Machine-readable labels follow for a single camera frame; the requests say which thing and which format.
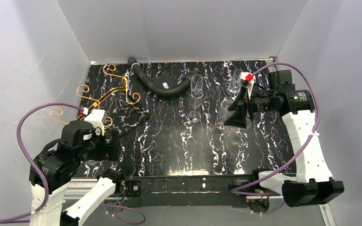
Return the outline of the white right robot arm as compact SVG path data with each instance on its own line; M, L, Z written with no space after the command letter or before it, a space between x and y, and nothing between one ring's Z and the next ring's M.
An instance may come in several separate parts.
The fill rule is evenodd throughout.
M253 195L246 189L259 187L269 189L269 195L282 195L289 207L300 207L327 204L344 192L343 182L334 179L325 162L316 131L319 115L308 90L279 92L267 101L254 97L247 102L247 108L250 114L270 109L278 111L294 155L277 170L255 170L253 181L233 188L233 194Z

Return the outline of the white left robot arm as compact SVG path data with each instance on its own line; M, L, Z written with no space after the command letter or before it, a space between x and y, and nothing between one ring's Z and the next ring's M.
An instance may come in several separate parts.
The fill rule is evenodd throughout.
M31 226L82 226L106 198L121 191L124 176L107 169L96 179L74 176L89 160L117 160L120 146L117 130L105 132L101 123L72 121L61 138L46 145L31 168Z

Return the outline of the clear stemmed wine glass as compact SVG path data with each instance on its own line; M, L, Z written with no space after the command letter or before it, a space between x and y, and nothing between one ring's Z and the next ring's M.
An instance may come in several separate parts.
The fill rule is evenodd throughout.
M224 125L225 120L232 115L233 112L229 112L228 108L233 103L231 98L224 99L218 107L218 116L214 122L217 129L229 130L228 126Z

